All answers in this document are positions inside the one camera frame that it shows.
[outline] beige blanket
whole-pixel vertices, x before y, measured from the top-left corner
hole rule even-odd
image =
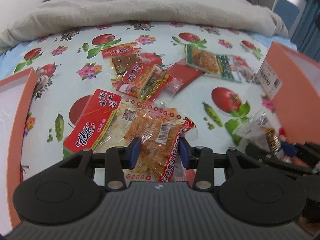
[[[246,0],[52,0],[0,34],[0,54],[73,27],[127,20],[183,22],[286,37],[281,17]]]

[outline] qr code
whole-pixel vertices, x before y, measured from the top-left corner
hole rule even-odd
[[[129,122],[132,122],[134,120],[135,116],[136,116],[136,111],[132,111],[130,109],[126,109],[124,111],[124,114],[121,117],[121,119],[129,121]]]

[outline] red packet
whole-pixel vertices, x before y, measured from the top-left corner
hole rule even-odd
[[[63,143],[66,150],[76,153],[82,149],[94,149],[114,118],[121,96],[97,89],[78,124]]]
[[[140,49],[141,47],[139,46],[139,44],[136,41],[133,41],[130,43],[120,44],[109,49],[103,49],[101,52],[103,58],[108,58],[125,56],[131,53],[138,52]]]
[[[183,89],[186,85],[190,84],[193,80],[202,75],[200,70],[187,66],[185,59],[179,60],[171,67],[164,70],[164,72],[182,83],[179,89]]]

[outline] barcode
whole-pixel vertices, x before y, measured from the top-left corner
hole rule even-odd
[[[160,129],[160,133],[158,135],[158,138],[155,140],[155,142],[161,143],[161,144],[166,144],[170,128],[173,126],[174,126],[174,124],[172,124],[172,123],[163,123],[161,125],[161,129]]]
[[[264,81],[267,83],[267,85],[270,85],[270,79],[268,76],[264,73],[263,70],[260,71],[260,76],[264,79]]]
[[[273,85],[274,85],[275,87],[277,87],[277,86],[279,85],[279,83],[280,83],[280,80],[279,80],[279,79],[276,79],[276,81],[273,83]]]

